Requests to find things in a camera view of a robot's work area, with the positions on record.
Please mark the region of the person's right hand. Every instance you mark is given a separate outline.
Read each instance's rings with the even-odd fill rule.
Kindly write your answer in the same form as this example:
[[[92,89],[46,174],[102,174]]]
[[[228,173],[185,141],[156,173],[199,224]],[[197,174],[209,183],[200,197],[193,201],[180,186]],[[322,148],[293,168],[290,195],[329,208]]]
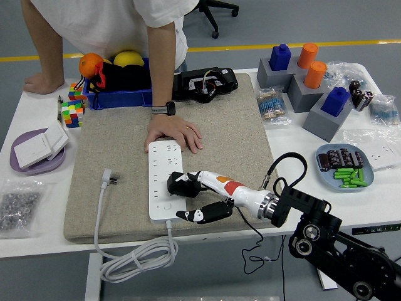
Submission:
[[[46,95],[55,92],[65,83],[63,76],[47,78],[42,73],[37,73],[24,80],[23,91]]]

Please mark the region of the person's left hand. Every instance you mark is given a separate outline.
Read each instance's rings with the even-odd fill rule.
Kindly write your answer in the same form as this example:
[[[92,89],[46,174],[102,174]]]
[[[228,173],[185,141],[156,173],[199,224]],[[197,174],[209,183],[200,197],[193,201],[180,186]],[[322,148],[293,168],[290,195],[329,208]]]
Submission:
[[[202,144],[202,135],[199,129],[180,116],[153,115],[148,124],[148,135],[145,140],[145,152],[151,142],[161,137],[170,137],[177,141],[181,150],[188,148],[192,153],[198,153],[198,150],[204,148]]]

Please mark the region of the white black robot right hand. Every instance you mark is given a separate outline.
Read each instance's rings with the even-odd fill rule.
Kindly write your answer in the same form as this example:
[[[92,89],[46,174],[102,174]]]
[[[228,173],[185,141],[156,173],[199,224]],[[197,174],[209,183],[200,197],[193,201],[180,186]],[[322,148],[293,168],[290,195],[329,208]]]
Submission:
[[[173,172],[167,180],[167,190],[170,194],[187,198],[194,198],[206,190],[225,197],[223,201],[208,204],[200,209],[176,212],[177,217],[193,223],[207,224],[230,217],[235,206],[245,207],[257,219],[267,218],[269,191],[251,189],[215,172]]]

